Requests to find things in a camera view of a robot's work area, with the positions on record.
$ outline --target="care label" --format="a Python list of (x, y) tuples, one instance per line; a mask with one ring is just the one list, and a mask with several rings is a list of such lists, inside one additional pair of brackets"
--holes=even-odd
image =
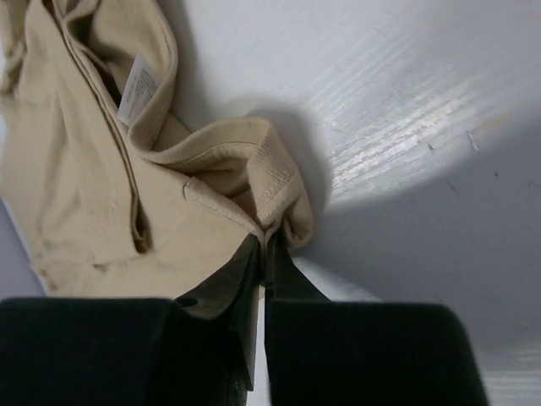
[(132, 125), (149, 104), (160, 84), (161, 78), (152, 70), (145, 59), (137, 54), (120, 101), (118, 119), (128, 126)]

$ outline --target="white surface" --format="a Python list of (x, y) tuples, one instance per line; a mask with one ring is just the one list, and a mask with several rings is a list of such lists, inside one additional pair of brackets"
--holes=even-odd
[(448, 304), (492, 404), (541, 404), (541, 2), (160, 3), (178, 116), (271, 118), (297, 158), (318, 217), (299, 266), (335, 299)]

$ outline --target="beige shirt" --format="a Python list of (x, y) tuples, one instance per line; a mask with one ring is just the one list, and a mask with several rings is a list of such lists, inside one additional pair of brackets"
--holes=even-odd
[[(310, 239), (302, 179), (269, 122), (190, 134), (169, 113), (177, 46), (153, 0), (2, 0), (0, 29), (0, 187), (50, 294), (177, 297), (249, 233)], [(162, 82), (128, 127), (117, 111), (137, 54)]]

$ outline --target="folded fabric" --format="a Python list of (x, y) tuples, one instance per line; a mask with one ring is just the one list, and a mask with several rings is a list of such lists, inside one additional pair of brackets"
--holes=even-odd
[[(169, 113), (177, 46), (154, 1), (2, 0), (0, 29), (0, 188), (50, 294), (177, 297), (249, 233), (310, 239), (302, 179), (269, 122), (190, 134)], [(117, 114), (137, 55), (161, 83), (128, 126)]]

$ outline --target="white label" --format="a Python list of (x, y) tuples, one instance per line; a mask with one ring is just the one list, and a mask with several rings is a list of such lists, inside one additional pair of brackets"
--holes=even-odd
[(152, 70), (145, 59), (137, 54), (120, 101), (118, 119), (128, 126), (132, 125), (149, 104), (160, 84), (161, 78)]

